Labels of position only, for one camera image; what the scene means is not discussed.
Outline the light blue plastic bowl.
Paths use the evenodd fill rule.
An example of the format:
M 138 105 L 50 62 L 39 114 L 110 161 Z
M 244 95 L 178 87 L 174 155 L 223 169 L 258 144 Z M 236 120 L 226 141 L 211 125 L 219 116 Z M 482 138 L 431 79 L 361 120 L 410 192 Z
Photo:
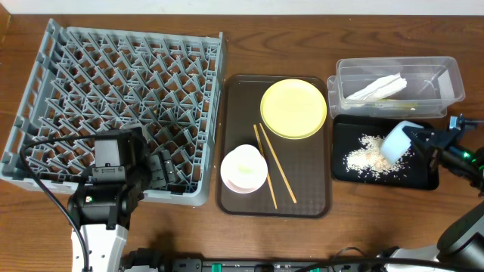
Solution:
M 423 128 L 422 125 L 409 121 L 401 121 L 394 127 L 394 129 L 386 136 L 380 147 L 381 156 L 390 165 L 395 164 L 411 146 L 411 139 L 406 133 L 404 133 L 404 127 Z

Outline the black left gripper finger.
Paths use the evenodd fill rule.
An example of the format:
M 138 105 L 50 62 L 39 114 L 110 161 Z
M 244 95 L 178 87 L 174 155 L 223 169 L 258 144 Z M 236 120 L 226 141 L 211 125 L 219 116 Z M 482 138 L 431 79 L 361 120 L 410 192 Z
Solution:
M 172 157 L 168 150 L 160 152 L 160 163 L 163 172 L 163 180 L 165 184 L 171 184 L 176 181 L 175 167 L 172 162 Z
M 156 154 L 147 158 L 147 166 L 151 172 L 149 189 L 156 189 L 166 185 L 166 170 L 161 156 Z

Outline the white napkin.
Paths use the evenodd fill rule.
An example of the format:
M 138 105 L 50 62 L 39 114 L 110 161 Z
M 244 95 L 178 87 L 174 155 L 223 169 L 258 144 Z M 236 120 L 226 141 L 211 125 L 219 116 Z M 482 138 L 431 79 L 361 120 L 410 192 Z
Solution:
M 346 99 L 356 102 L 372 102 L 392 96 L 407 86 L 407 80 L 399 73 L 381 77 Z

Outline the green snack wrapper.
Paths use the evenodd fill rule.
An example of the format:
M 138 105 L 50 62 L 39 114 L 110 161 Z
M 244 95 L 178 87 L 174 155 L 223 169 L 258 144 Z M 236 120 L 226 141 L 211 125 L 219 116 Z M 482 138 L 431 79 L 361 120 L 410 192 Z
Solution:
M 375 102 L 374 107 L 382 110 L 416 110 L 417 103 L 411 100 L 381 99 Z

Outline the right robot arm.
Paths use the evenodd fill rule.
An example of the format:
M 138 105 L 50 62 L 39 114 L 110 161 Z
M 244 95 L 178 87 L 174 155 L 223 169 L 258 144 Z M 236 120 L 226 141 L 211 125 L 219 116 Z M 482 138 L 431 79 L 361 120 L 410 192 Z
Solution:
M 430 172 L 438 167 L 464 178 L 483 195 L 483 148 L 468 150 L 460 139 L 475 122 L 451 126 L 444 131 L 424 128 L 412 122 L 400 122 L 383 142 L 380 152 L 395 162 L 408 148 L 413 148 Z M 483 269 L 483 204 L 480 203 L 448 227 L 434 246 L 419 249 L 395 249 L 390 258 L 452 263 Z

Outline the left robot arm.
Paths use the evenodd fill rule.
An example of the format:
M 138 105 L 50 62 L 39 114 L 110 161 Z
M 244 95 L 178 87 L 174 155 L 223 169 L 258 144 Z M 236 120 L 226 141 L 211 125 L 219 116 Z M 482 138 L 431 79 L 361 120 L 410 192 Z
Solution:
M 138 249 L 123 255 L 131 215 L 144 192 L 174 181 L 163 153 L 151 154 L 140 125 L 98 133 L 95 164 L 68 201 L 76 223 L 71 236 L 74 271 L 165 271 L 163 255 Z

